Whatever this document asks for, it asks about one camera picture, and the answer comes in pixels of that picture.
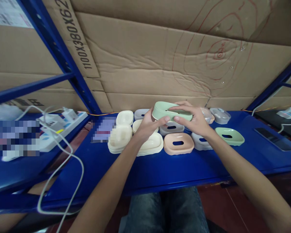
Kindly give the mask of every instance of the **leg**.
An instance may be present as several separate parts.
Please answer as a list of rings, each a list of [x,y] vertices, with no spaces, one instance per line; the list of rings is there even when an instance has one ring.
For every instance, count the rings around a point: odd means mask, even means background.
[[[132,196],[124,233],[163,233],[165,218],[159,193]]]
[[[168,191],[166,201],[170,214],[170,233],[209,233],[196,187]]]

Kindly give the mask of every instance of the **orange wire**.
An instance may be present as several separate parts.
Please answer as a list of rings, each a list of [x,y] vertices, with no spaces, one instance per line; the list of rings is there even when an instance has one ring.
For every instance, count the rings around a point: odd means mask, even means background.
[[[113,112],[113,113],[105,113],[105,114],[100,114],[100,115],[91,114],[91,113],[88,113],[88,112],[86,112],[86,113],[87,113],[87,114],[89,114],[89,115],[92,115],[92,116],[105,116],[105,115],[114,114],[114,113],[118,113],[118,112]]]
[[[266,111],[266,110],[274,109],[274,108],[278,108],[278,107],[267,108],[267,109],[264,109],[264,110],[257,110],[257,111],[255,111],[255,112]]]

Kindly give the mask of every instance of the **smartphone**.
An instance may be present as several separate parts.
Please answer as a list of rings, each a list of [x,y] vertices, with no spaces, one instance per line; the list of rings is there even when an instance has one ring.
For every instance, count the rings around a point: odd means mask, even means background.
[[[262,135],[266,140],[270,141],[273,145],[279,148],[282,151],[291,151],[291,147],[287,145],[282,139],[279,139],[269,131],[264,128],[255,128],[257,133]]]

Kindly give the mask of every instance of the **power adapter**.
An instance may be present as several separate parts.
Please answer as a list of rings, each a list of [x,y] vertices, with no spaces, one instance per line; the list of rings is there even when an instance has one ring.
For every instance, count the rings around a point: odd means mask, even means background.
[[[44,116],[41,116],[37,120],[44,122]],[[63,126],[66,124],[64,119],[62,119],[59,115],[46,113],[45,114],[45,123],[49,124],[53,121],[57,121],[57,122],[61,123]]]
[[[51,128],[52,130],[56,131],[57,133],[62,132],[65,128],[64,125],[61,122],[58,121],[51,121],[50,123],[47,124],[47,126],[49,128]],[[53,131],[51,131],[49,128],[42,126],[41,129],[42,131],[44,131],[45,133],[47,133],[48,135],[50,134],[54,134],[56,135]]]
[[[73,109],[70,108],[66,108],[63,107],[64,112],[62,113],[62,115],[69,121],[69,122],[73,122],[78,118],[78,115],[74,112]]]

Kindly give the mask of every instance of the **hand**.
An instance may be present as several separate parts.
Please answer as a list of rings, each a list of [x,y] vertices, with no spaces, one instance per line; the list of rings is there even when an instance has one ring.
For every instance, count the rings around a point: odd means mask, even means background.
[[[190,112],[193,115],[191,121],[188,121],[182,117],[175,116],[174,120],[180,125],[184,125],[189,128],[193,133],[196,133],[202,137],[212,134],[214,130],[206,122],[203,112],[200,107],[193,107],[188,101],[176,102],[179,106],[171,107],[169,110],[184,110]]]
[[[152,112],[153,107],[147,111],[137,132],[135,133],[136,136],[140,137],[144,141],[148,140],[148,138],[158,127],[166,124],[170,120],[169,116],[164,116],[158,121],[155,121],[155,119],[152,117]]]

